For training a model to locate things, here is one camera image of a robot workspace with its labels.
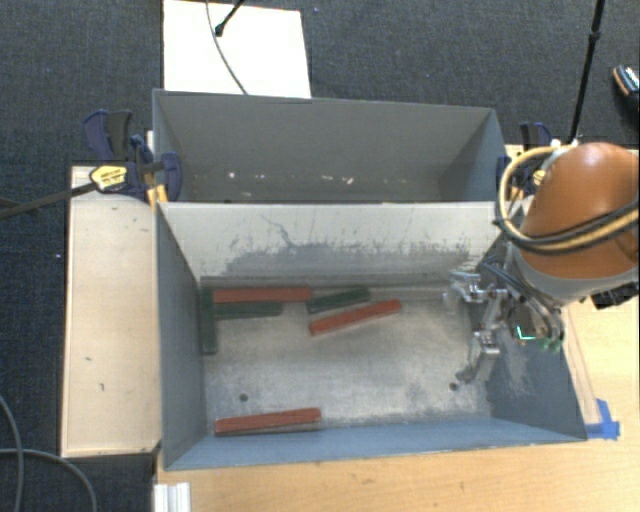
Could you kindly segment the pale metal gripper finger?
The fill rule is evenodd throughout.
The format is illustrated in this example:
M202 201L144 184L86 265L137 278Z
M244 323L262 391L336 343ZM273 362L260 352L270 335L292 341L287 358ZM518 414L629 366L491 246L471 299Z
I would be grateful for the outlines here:
M489 290L481 287L482 276L479 273L452 271L449 274L447 289L443 292L443 301L454 304L463 301L467 304L482 304L489 301Z
M490 330L475 331L469 346L467 364L456 373L457 380L465 384L473 381L487 382L500 356L501 348L495 333Z

